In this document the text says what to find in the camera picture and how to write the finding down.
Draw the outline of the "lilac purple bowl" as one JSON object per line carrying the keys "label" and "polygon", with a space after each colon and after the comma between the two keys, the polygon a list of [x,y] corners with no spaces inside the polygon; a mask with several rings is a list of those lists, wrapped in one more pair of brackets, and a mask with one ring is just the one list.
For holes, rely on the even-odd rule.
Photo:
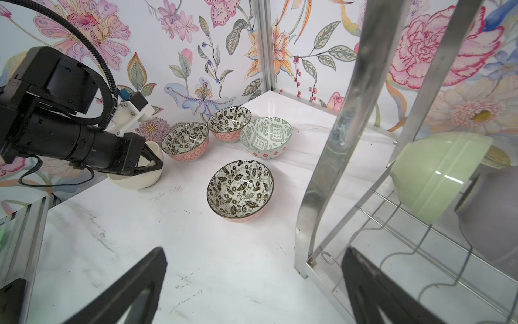
{"label": "lilac purple bowl", "polygon": [[517,168],[480,174],[455,212],[466,240],[491,265],[517,279]]}

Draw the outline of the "dark patterned bowl back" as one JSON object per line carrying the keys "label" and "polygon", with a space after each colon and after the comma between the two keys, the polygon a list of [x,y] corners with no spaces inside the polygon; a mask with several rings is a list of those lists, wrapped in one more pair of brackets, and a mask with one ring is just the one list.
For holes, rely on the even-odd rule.
{"label": "dark patterned bowl back", "polygon": [[213,135],[223,142],[236,143],[240,141],[240,133],[252,119],[252,112],[243,106],[221,109],[213,114],[207,126]]}

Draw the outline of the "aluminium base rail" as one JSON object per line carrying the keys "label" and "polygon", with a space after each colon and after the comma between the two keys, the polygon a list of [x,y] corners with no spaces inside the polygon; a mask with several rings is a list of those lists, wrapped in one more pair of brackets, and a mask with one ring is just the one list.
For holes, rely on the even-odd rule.
{"label": "aluminium base rail", "polygon": [[47,214],[60,200],[49,194],[1,220],[1,322],[25,323]]}

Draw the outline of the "dark patterned bowl front-left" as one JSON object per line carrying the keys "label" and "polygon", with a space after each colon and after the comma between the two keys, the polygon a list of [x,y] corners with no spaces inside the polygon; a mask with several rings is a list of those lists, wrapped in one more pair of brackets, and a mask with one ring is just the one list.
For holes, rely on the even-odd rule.
{"label": "dark patterned bowl front-left", "polygon": [[209,129],[205,123],[190,122],[172,128],[161,143],[164,153],[176,161],[199,159],[209,147]]}

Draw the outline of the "left aluminium corner post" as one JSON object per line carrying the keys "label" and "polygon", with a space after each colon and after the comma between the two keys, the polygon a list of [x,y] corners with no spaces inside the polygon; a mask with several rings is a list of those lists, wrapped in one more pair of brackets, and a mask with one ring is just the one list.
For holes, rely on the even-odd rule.
{"label": "left aluminium corner post", "polygon": [[271,20],[271,4],[268,0],[256,1],[256,17],[258,21],[258,46],[264,84],[267,91],[276,89],[275,54]]}

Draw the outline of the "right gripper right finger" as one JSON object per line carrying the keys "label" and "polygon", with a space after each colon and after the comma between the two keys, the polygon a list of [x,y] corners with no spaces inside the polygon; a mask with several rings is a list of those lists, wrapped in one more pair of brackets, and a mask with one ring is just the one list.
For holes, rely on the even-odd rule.
{"label": "right gripper right finger", "polygon": [[357,323],[442,323],[353,247],[341,262]]}

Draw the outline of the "light green bowl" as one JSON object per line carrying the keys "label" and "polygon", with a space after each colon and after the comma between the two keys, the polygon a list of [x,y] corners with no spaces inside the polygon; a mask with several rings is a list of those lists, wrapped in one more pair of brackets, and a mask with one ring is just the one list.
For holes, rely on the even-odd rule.
{"label": "light green bowl", "polygon": [[491,148],[489,136],[445,132],[407,144],[390,176],[411,214],[432,225],[446,211]]}

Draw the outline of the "cream bowl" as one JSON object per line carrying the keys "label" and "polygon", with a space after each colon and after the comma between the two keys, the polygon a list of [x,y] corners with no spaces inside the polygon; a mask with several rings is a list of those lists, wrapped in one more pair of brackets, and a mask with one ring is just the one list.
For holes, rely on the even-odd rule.
{"label": "cream bowl", "polygon": [[[151,151],[163,162],[163,151],[161,147],[156,142],[146,142],[146,145],[151,149]],[[139,167],[155,167],[156,162],[149,161],[146,158],[140,158],[138,162]],[[116,174],[108,174],[108,179],[113,182],[115,185],[129,190],[140,190],[144,188],[148,188],[154,185],[160,178],[163,173],[163,167],[149,171],[143,174],[138,175],[116,175]]]}

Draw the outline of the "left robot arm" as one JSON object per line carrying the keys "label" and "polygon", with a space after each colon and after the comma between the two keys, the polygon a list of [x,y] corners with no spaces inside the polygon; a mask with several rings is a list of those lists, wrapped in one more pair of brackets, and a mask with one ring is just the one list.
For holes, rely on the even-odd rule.
{"label": "left robot arm", "polygon": [[88,66],[51,47],[33,47],[1,87],[1,157],[64,160],[74,169],[137,176],[163,162],[128,128],[153,108],[136,91],[111,90]]}

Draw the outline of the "dark patterned bowl centre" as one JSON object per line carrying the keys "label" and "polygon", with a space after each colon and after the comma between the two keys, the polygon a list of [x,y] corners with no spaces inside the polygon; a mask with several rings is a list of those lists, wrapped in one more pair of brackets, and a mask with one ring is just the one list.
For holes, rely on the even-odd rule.
{"label": "dark patterned bowl centre", "polygon": [[275,183],[271,170],[250,159],[221,167],[210,179],[206,199],[219,217],[233,223],[256,219],[270,201]]}

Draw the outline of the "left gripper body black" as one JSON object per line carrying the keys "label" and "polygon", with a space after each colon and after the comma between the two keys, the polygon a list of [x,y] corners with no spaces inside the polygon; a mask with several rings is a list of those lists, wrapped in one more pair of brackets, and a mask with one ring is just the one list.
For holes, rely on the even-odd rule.
{"label": "left gripper body black", "polygon": [[133,176],[144,172],[138,165],[145,139],[135,133],[122,137],[96,126],[37,109],[16,139],[16,151],[65,160],[74,167],[91,167],[109,174]]}

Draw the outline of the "steel two-tier dish rack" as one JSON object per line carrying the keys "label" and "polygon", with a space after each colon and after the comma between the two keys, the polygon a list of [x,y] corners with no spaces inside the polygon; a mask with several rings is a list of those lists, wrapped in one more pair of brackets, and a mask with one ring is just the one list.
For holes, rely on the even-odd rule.
{"label": "steel two-tier dish rack", "polygon": [[[293,45],[297,67],[310,70],[300,81],[308,87],[311,103],[338,113],[353,71],[365,18],[365,1],[309,1],[300,18],[301,29]],[[454,1],[413,1],[401,34],[394,65],[389,69],[368,129],[354,151],[344,178],[326,210],[326,224],[319,238],[330,230],[386,169],[411,113],[426,71],[445,33]],[[513,1],[484,1],[476,26],[468,35],[459,58],[443,83],[420,136],[437,132],[479,132],[494,139],[486,162],[517,164],[517,135],[505,123],[517,108],[493,103],[482,96],[456,104],[448,94],[464,94],[497,82],[517,71],[517,8]],[[319,256],[317,269],[326,290],[339,306],[325,302],[317,323],[345,323],[349,308],[338,278],[337,259],[346,244],[379,260],[385,270],[404,279],[414,294],[442,313],[449,323],[496,323],[510,308],[517,286],[486,266],[478,252],[469,256],[468,242],[461,237],[455,218],[444,215],[431,229],[407,214],[389,180],[383,182],[366,207],[357,212]],[[453,278],[465,265],[459,283]]]}

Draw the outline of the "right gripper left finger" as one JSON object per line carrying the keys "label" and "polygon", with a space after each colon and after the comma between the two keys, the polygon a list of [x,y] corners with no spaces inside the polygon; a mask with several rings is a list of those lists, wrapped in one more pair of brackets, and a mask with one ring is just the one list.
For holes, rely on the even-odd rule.
{"label": "right gripper left finger", "polygon": [[125,323],[152,323],[166,271],[165,252],[156,247],[66,322],[118,323],[124,318]]}

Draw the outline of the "pale green patterned bowl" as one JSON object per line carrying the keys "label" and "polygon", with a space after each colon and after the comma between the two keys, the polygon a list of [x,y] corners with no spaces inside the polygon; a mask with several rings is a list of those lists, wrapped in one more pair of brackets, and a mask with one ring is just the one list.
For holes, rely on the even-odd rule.
{"label": "pale green patterned bowl", "polygon": [[279,117],[262,117],[243,128],[240,141],[254,157],[273,159],[287,150],[293,133],[288,121]]}

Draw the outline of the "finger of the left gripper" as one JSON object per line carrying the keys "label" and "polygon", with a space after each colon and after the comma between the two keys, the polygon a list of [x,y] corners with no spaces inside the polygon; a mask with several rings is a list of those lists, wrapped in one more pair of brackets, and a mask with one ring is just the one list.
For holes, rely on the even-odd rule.
{"label": "finger of the left gripper", "polygon": [[163,151],[156,142],[146,142],[140,151],[139,159],[131,173],[132,176],[163,169]]}

